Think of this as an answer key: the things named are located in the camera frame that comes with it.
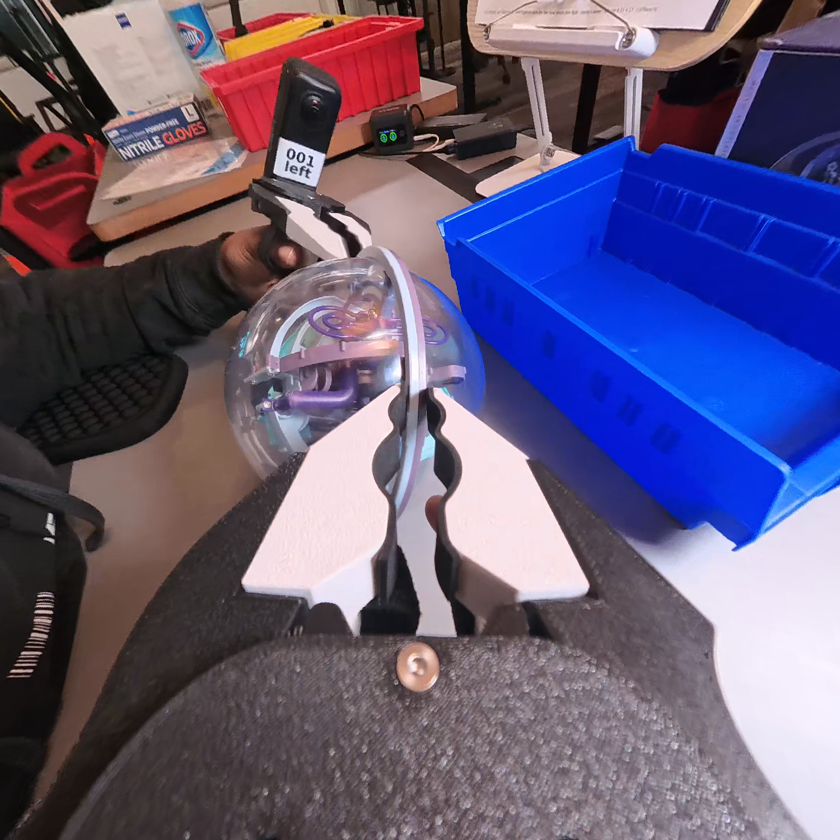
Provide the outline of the black printed hoodie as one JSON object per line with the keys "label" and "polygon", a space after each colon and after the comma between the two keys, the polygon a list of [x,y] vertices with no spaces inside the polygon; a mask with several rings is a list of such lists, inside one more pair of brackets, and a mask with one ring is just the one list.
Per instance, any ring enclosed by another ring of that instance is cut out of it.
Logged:
{"label": "black printed hoodie", "polygon": [[67,490],[48,459],[2,425],[2,824],[29,801],[60,712],[87,551],[104,536],[100,510]]}

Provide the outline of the wipes canister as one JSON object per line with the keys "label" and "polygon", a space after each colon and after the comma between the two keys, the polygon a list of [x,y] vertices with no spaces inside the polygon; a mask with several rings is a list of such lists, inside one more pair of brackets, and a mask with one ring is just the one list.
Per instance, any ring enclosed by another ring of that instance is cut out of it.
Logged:
{"label": "wipes canister", "polygon": [[187,58],[197,70],[226,62],[210,17],[201,1],[162,2]]}

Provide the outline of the wood-edged white table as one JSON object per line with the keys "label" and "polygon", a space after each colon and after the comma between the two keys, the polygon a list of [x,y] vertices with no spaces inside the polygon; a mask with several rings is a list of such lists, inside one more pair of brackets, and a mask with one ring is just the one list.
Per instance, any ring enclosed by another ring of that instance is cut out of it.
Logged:
{"label": "wood-edged white table", "polygon": [[[327,169],[322,177],[322,189],[330,196],[348,202],[362,187],[342,187],[340,178],[350,169],[344,161],[351,161],[362,170],[364,186],[372,183],[368,171],[373,165],[395,169],[411,157],[392,156],[383,159],[363,153],[371,136],[370,114],[364,112],[341,122],[329,147]],[[215,175],[203,175],[187,182],[161,185],[140,192],[121,192],[106,196],[106,191],[130,173],[112,152],[107,155],[100,183],[92,200],[87,223],[102,243],[110,247],[150,235],[157,230],[200,216],[246,196],[250,183],[262,175],[266,151],[247,152],[236,169]]]}

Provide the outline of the black power adapter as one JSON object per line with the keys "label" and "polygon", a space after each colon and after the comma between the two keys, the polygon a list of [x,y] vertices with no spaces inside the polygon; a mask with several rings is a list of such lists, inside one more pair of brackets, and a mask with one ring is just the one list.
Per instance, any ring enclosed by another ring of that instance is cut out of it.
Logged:
{"label": "black power adapter", "polygon": [[453,131],[454,155],[457,160],[474,159],[486,154],[516,148],[518,131],[504,117],[466,125]]}

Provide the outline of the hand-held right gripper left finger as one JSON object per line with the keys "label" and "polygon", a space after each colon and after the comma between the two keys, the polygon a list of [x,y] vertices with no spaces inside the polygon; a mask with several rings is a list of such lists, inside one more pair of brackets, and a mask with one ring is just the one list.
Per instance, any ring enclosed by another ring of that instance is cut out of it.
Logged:
{"label": "hand-held right gripper left finger", "polygon": [[246,593],[333,604],[360,631],[391,515],[374,456],[400,395],[385,391],[310,448],[244,574]]}

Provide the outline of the dark blue box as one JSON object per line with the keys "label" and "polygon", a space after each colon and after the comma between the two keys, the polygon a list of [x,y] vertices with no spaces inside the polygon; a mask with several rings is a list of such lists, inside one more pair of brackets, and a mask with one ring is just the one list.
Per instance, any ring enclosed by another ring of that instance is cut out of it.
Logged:
{"label": "dark blue box", "polygon": [[839,185],[837,11],[761,42],[716,156]]}

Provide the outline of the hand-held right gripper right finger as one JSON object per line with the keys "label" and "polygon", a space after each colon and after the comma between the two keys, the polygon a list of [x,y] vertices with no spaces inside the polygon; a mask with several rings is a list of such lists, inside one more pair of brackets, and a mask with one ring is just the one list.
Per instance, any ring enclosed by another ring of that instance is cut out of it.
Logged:
{"label": "hand-held right gripper right finger", "polygon": [[531,461],[442,389],[426,401],[435,441],[435,571],[458,631],[503,607],[572,601],[591,585]]}

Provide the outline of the black mesh pad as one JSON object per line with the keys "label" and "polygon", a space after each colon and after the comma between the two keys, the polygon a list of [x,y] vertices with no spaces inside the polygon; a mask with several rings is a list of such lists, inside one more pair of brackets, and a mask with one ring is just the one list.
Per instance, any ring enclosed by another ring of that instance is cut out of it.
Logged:
{"label": "black mesh pad", "polygon": [[137,445],[167,425],[189,374],[176,354],[106,365],[42,402],[17,429],[53,466]]}

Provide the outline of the white packet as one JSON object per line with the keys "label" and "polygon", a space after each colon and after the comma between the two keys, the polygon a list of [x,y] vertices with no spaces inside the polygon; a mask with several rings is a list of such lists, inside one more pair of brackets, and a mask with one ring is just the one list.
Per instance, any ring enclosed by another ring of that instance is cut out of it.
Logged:
{"label": "white packet", "polygon": [[159,2],[113,2],[63,17],[60,23],[120,115],[203,95]]}

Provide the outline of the clear plastic maze ball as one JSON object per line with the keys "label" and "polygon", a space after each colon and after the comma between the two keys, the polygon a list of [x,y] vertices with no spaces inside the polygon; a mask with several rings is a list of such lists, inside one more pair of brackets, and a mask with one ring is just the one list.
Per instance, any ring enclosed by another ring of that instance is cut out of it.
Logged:
{"label": "clear plastic maze ball", "polygon": [[322,261],[246,312],[226,362],[227,418],[265,479],[405,380],[403,318],[383,263]]}

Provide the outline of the glove box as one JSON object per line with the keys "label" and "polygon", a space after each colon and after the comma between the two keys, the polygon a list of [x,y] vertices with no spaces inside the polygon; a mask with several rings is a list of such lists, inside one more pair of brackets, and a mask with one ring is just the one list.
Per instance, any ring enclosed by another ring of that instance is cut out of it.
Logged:
{"label": "glove box", "polygon": [[210,134],[207,119],[192,94],[112,119],[101,131],[125,163],[142,161]]}

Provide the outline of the red plastic container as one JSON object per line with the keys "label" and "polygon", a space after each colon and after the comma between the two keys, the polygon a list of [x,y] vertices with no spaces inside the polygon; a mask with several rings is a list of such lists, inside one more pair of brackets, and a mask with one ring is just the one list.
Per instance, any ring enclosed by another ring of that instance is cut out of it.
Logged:
{"label": "red plastic container", "polygon": [[47,265],[101,266],[102,242],[88,224],[105,147],[86,136],[44,133],[17,154],[18,174],[2,185],[2,230]]}

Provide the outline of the yellow item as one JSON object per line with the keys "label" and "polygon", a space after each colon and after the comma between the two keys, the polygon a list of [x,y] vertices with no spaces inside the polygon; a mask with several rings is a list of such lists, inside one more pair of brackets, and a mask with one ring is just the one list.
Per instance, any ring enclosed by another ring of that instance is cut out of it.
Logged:
{"label": "yellow item", "polygon": [[344,21],[342,16],[273,14],[246,24],[245,35],[236,35],[234,28],[228,28],[219,31],[217,36],[226,59],[241,60]]}

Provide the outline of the small black device green display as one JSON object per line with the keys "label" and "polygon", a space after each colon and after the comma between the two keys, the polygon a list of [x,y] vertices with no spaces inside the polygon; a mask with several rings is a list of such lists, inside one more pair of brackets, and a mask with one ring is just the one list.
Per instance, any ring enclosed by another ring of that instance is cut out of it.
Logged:
{"label": "small black device green display", "polygon": [[369,118],[371,152],[378,156],[408,154],[415,146],[414,106],[391,103],[373,109]]}

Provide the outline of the blue plastic bin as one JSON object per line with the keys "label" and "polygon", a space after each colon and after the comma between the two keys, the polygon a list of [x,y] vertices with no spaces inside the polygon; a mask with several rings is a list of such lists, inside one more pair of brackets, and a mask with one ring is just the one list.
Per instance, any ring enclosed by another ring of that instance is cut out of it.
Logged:
{"label": "blue plastic bin", "polygon": [[437,227],[469,326],[687,528],[838,486],[835,187],[627,139]]}

